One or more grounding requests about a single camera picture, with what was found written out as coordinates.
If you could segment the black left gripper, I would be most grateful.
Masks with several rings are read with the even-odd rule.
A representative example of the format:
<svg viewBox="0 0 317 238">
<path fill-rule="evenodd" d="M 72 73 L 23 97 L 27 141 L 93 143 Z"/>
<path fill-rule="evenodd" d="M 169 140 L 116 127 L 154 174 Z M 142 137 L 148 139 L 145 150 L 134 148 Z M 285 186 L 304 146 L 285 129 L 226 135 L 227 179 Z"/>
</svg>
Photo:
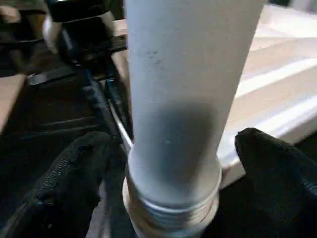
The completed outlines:
<svg viewBox="0 0 317 238">
<path fill-rule="evenodd" d="M 92 72 L 113 72 L 111 57 L 113 31 L 101 21 L 74 21 L 61 28 L 61 60 L 73 67 Z M 127 147 L 133 145 L 133 131 L 124 83 L 118 78 L 106 80 L 106 91 L 119 120 L 119 130 Z M 85 96 L 110 134 L 119 139 L 119 131 L 99 82 L 85 86 Z"/>
</svg>

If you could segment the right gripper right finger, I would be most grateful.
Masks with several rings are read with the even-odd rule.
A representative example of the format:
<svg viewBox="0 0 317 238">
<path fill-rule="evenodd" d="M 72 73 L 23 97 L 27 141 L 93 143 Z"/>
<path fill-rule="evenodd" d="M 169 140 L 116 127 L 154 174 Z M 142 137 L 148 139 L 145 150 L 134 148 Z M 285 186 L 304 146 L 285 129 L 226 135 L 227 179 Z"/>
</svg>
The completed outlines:
<svg viewBox="0 0 317 238">
<path fill-rule="evenodd" d="M 295 146 L 246 128 L 235 137 L 246 184 L 230 196 L 227 238 L 314 238 L 317 165 Z"/>
</svg>

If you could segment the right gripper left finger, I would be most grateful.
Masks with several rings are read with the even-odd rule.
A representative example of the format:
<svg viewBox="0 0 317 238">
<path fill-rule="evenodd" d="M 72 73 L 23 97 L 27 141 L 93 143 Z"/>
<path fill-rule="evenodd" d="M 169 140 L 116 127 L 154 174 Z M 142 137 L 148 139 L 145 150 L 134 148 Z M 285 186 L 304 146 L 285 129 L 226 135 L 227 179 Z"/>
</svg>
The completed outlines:
<svg viewBox="0 0 317 238">
<path fill-rule="evenodd" d="M 69 144 L 4 227 L 6 238 L 84 238 L 115 139 L 90 132 Z"/>
</svg>

